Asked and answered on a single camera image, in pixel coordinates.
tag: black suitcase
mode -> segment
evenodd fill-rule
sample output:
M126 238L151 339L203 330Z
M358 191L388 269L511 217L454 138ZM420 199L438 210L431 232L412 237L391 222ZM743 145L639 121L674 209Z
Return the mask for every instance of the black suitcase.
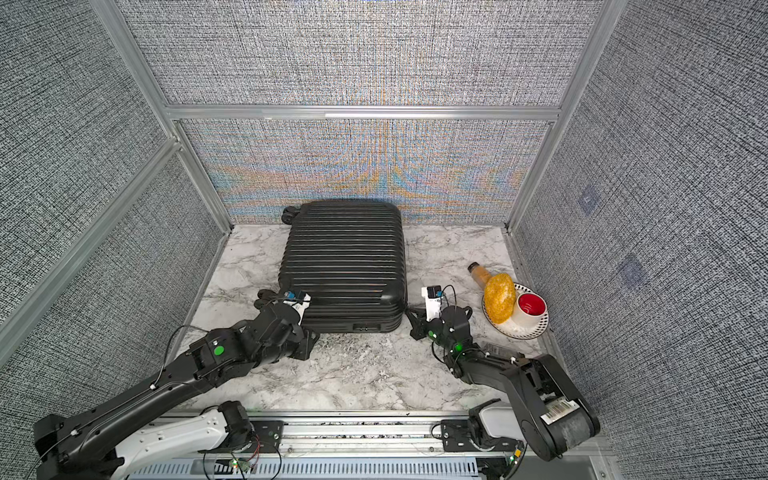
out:
M402 218L392 204L330 200L286 208L280 292L312 296L302 324L319 333L391 332L408 303Z

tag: sticker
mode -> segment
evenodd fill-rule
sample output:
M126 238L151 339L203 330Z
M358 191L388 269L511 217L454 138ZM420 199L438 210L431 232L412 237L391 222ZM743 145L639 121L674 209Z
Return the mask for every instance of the sticker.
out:
M566 400L565 397L552 400L546 404L547 412L541 416L544 423L551 425L553 422L557 422L567 414L576 411L579 406L573 400Z

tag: red wire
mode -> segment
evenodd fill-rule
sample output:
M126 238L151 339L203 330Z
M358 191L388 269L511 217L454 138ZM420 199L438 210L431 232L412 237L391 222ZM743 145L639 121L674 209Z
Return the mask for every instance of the red wire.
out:
M248 459L248 462L250 462L251 460L253 460L253 457L256 457L256 461L253 463L254 466L256 465L256 463L259 463L259 456L260 456L259 455L259 449L261 449L261 441L259 440L259 436L258 435L256 435L256 442L257 442L256 443L256 451L254 451L253 455L251 455L250 458Z

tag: black robotic arm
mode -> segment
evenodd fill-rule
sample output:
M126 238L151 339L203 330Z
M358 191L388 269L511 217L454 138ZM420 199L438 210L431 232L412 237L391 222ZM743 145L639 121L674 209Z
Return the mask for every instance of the black robotic arm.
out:
M441 361L457 379L490 386L509 398L509 407L495 400L470 411L462 427L472 440L469 445L493 449L500 437L507 437L504 432L512 432L509 438L522 436L539 458L549 461L600 432L594 411L554 357L510 359L483 352L470 331L472 308L436 308L440 293L440 286L426 287L427 307L406 311L411 337L429 337L441 347L445 353ZM443 435L450 436L446 429L451 428L456 425L443 425ZM444 440L444 446L453 444Z
M308 359L319 338L301 326L310 297L288 296L266 303L256 319L211 330L160 372L94 409L37 421L38 480L110 478L126 462L118 446L168 410L259 365L284 356ZM214 446L231 450L251 441L253 426L238 402L225 402L218 412L217 424L226 426L226 435Z

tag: white marble surface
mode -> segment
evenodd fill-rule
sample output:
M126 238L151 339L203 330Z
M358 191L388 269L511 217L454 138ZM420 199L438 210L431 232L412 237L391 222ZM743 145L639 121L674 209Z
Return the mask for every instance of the white marble surface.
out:
M284 225L235 227L192 324L212 329L254 318L258 290L277 290L289 231ZM492 273L513 274L499 227L405 226L404 233L411 304L421 303L422 286L452 283L458 304L474 310L475 341L529 356L539 353L536 340L511 340L493 328L480 307L482 292L467 272L476 261ZM239 400L254 410L466 410L487 399L504 398L489 387L453 378L432 357L429 340L416 342L410 328L403 316L392 333L323 334L310 360L281 359L261 366L185 406L203 408ZM190 333L185 344L199 335Z

